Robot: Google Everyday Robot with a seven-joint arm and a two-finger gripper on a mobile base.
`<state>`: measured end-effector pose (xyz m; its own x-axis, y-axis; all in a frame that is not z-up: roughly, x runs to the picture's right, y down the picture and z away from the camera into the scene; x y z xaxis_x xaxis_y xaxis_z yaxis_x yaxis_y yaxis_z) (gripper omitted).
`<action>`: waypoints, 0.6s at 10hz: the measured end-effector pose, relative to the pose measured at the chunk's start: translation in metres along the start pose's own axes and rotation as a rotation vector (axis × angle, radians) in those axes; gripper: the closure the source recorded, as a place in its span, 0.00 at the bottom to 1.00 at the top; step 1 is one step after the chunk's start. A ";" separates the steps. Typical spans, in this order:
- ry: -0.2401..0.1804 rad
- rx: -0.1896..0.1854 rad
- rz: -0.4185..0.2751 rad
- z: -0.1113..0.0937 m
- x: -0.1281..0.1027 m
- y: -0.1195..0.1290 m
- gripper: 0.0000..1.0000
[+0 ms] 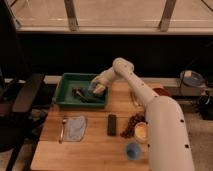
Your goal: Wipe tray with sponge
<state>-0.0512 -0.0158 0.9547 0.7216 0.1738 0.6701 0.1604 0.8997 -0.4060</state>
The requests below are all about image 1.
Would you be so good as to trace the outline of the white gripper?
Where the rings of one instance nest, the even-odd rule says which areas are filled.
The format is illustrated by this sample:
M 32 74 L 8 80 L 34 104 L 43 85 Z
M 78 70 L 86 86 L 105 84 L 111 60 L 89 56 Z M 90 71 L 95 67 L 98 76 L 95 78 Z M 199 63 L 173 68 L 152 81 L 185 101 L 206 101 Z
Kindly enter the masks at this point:
M 96 76 L 90 83 L 89 90 L 83 88 L 83 93 L 87 98 L 100 98 L 100 94 L 104 92 L 106 86 L 100 82 L 100 78 Z

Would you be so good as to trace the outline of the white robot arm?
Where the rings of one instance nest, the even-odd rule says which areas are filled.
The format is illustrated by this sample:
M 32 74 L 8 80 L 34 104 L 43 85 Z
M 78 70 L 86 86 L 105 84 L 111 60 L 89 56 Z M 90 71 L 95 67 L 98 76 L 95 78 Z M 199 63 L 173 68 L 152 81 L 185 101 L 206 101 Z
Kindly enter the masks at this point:
M 195 171 L 186 122 L 176 100 L 158 95 L 134 73 L 134 65 L 121 57 L 95 76 L 89 90 L 102 93 L 119 77 L 125 79 L 145 108 L 148 158 L 151 171 Z

